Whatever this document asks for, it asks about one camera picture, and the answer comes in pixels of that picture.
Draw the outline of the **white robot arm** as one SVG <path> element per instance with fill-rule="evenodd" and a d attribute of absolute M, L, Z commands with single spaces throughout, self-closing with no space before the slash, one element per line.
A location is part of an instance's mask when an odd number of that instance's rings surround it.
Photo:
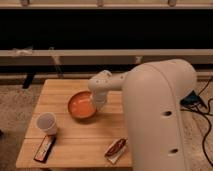
<path fill-rule="evenodd" d="M 121 93 L 133 171 L 190 171 L 180 101 L 196 82 L 195 69 L 182 59 L 148 62 L 116 75 L 104 70 L 88 81 L 97 108 L 110 91 Z"/>

